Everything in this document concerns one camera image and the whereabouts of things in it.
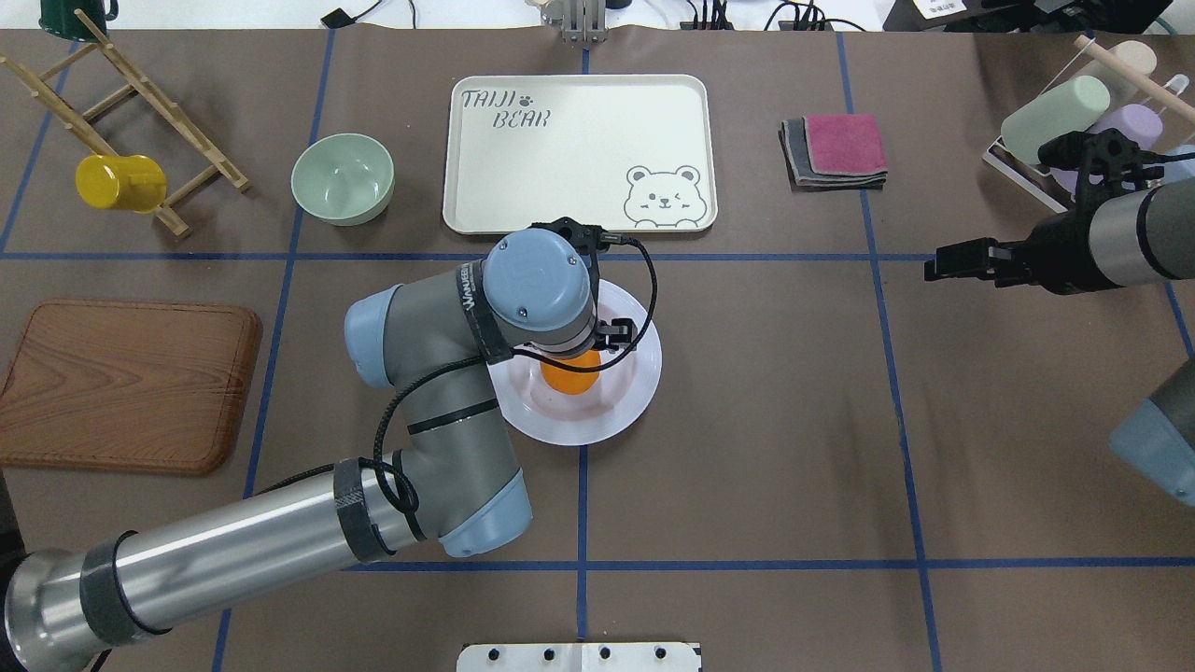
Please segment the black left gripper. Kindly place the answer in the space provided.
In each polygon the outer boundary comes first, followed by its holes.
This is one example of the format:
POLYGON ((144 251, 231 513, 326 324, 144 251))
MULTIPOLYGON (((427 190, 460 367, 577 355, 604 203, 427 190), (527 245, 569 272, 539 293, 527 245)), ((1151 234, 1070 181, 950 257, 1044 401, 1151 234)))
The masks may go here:
POLYGON ((641 336, 641 328, 629 317, 615 317, 609 322, 598 320, 594 328, 594 350, 619 353, 633 349, 641 336))

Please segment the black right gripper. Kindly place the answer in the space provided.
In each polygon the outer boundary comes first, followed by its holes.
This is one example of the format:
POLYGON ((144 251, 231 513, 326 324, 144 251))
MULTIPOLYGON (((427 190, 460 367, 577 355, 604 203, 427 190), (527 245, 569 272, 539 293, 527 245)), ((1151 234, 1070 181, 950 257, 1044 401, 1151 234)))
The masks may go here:
POLYGON ((923 280, 994 280, 998 288, 1032 285, 1058 295, 1119 288, 1093 262, 1090 237, 1091 216, 1050 216, 1024 242, 978 238, 940 246, 923 263, 923 280), (1009 259, 998 263, 994 248, 1009 259))

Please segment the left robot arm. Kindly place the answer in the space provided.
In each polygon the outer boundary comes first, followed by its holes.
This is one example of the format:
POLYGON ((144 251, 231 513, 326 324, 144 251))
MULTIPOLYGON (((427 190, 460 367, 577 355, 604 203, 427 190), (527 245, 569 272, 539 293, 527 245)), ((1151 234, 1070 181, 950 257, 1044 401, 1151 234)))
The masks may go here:
POLYGON ((5 671, 102 668, 116 648, 304 579, 369 566, 422 540, 455 558, 491 552, 532 523, 523 469, 489 369, 641 344, 642 320, 598 314, 607 248, 639 239, 572 218, 511 232, 482 259, 347 310, 343 335, 372 387, 393 387, 370 453, 265 485, 206 514, 86 552, 4 563, 5 671))

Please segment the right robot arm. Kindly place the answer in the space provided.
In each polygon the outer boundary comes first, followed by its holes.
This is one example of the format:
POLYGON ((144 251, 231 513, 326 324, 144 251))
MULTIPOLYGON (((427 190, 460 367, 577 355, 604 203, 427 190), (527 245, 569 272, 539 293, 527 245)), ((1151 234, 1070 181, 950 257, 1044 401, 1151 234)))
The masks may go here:
MULTIPOLYGON (((1170 291, 1191 285, 1191 179, 1115 196, 1092 212, 1047 216, 1018 242, 980 237, 938 248, 929 282, 974 279, 1101 303, 1127 330, 1173 322, 1170 291)), ((1173 502, 1191 508, 1191 323, 1173 371, 1110 430, 1108 445, 1173 502)))

